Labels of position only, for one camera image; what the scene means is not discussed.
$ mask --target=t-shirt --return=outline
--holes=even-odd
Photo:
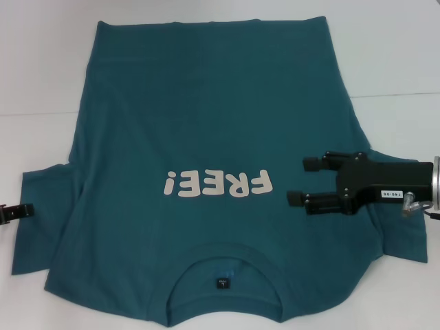
[[[282,322],[341,303],[383,254],[426,262],[423,217],[400,205],[289,207],[288,190],[336,191],[303,169],[326,151],[396,160],[370,149],[324,17],[99,22],[69,163],[23,175],[35,216],[12,272],[49,268],[57,296],[169,327]]]

